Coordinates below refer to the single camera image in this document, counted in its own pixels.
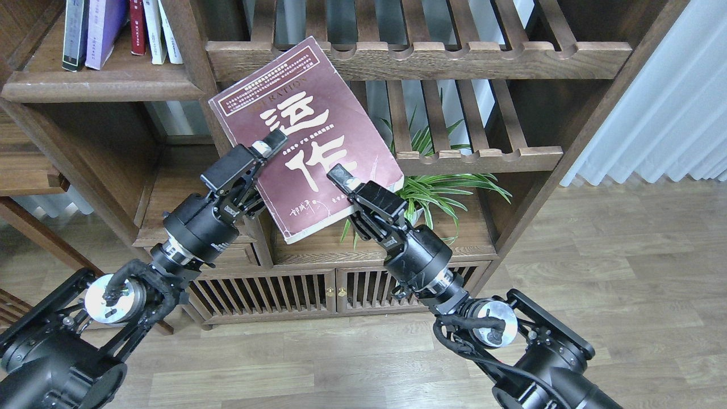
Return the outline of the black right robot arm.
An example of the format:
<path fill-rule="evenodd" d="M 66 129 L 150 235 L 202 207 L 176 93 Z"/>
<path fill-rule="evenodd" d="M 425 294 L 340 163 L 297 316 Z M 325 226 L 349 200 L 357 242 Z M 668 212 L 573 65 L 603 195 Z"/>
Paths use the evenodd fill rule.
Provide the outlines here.
<path fill-rule="evenodd" d="M 428 307 L 436 339 L 488 375 L 501 407 L 619 407 L 584 377 L 595 355 L 589 342 L 519 290 L 506 298 L 473 298 L 448 269 L 449 246 L 428 226 L 410 225 L 407 202 L 342 165 L 327 176 L 351 202 L 359 235 L 386 250 L 385 269 L 398 282 L 392 297 L 414 295 Z"/>

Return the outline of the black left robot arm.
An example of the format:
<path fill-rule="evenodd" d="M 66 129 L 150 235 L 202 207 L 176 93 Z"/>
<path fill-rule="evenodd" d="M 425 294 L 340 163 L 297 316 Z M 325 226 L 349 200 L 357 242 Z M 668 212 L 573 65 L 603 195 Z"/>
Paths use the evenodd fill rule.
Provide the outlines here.
<path fill-rule="evenodd" d="M 186 303 L 190 282 L 239 236 L 235 222 L 264 204 L 258 172 L 283 148 L 272 131 L 237 145 L 200 177 L 192 194 L 164 217 L 168 238 L 152 261 L 133 259 L 101 277 L 83 268 L 2 334 L 3 408 L 100 408 L 127 373 L 126 359 L 153 326 Z"/>

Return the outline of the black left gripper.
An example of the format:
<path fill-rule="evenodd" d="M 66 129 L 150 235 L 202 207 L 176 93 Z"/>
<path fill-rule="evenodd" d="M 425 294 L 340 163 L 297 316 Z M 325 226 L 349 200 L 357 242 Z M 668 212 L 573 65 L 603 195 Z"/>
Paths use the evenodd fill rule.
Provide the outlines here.
<path fill-rule="evenodd" d="M 273 130 L 250 148 L 237 145 L 204 171 L 200 178 L 208 193 L 190 194 L 165 215 L 168 239 L 152 248 L 151 269 L 166 277 L 192 280 L 200 267 L 215 268 L 216 259 L 239 237 L 236 221 L 261 210 L 254 182 L 287 140 L 284 132 Z"/>

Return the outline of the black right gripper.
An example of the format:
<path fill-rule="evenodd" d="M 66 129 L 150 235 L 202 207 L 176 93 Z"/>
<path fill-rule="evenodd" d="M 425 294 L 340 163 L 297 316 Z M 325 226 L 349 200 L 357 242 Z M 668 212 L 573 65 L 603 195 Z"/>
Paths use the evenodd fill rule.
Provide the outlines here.
<path fill-rule="evenodd" d="M 407 202 L 373 181 L 363 183 L 341 164 L 327 178 L 351 201 L 359 235 L 387 252 L 384 266 L 398 283 L 393 298 L 415 295 L 431 310 L 454 310 L 469 298 L 462 277 L 448 269 L 451 248 L 428 226 L 410 225 Z"/>

